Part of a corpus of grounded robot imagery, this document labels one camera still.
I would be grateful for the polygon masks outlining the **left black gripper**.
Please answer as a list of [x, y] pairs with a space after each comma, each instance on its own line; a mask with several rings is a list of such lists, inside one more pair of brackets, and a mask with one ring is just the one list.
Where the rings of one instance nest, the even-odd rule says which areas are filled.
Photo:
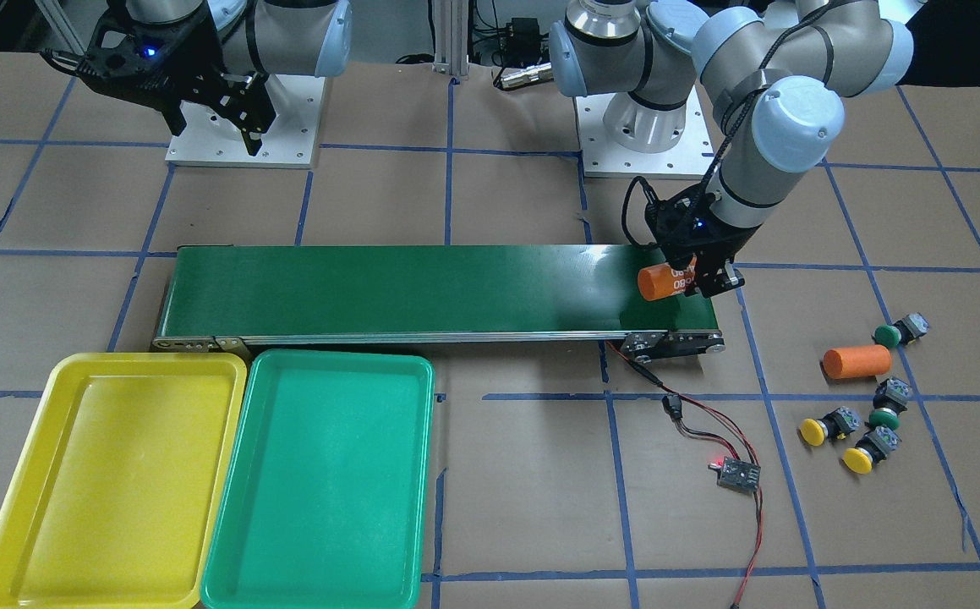
[[690, 294], [696, 269], [698, 291], [706, 299], [745, 285], [734, 258], [758, 229], [722, 221], [714, 213], [714, 203], [714, 195], [700, 188], [685, 188], [671, 198], [647, 196], [647, 225], [668, 262], [671, 296]]

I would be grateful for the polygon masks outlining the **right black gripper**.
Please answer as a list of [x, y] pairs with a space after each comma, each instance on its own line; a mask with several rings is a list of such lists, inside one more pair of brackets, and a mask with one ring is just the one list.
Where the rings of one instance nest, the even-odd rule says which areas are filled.
[[71, 58], [71, 73], [95, 92], [162, 111], [172, 136], [187, 127], [182, 102], [206, 105], [233, 124], [250, 156], [258, 155], [277, 116], [268, 73], [224, 73], [208, 8], [184, 10], [166, 23], [108, 8], [87, 50]]

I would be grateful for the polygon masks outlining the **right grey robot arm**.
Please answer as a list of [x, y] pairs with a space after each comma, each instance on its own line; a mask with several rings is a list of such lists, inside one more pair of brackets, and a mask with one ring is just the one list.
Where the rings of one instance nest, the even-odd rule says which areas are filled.
[[344, 72], [348, 1], [111, 1], [80, 54], [42, 51], [103, 96], [161, 114], [168, 161], [308, 166], [316, 121], [300, 86]]

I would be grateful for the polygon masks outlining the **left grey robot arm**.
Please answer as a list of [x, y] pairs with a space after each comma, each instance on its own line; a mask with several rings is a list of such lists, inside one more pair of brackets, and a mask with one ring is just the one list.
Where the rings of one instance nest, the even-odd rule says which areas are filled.
[[798, 1], [779, 26], [747, 5], [709, 15], [690, 1], [572, 1], [552, 25], [548, 49], [559, 92], [604, 97], [594, 137], [660, 161], [687, 134], [690, 95], [701, 86], [723, 141], [698, 184], [647, 201], [646, 300], [741, 288], [734, 261], [829, 153], [844, 128], [844, 100], [884, 91], [910, 69], [914, 39], [876, 1]]

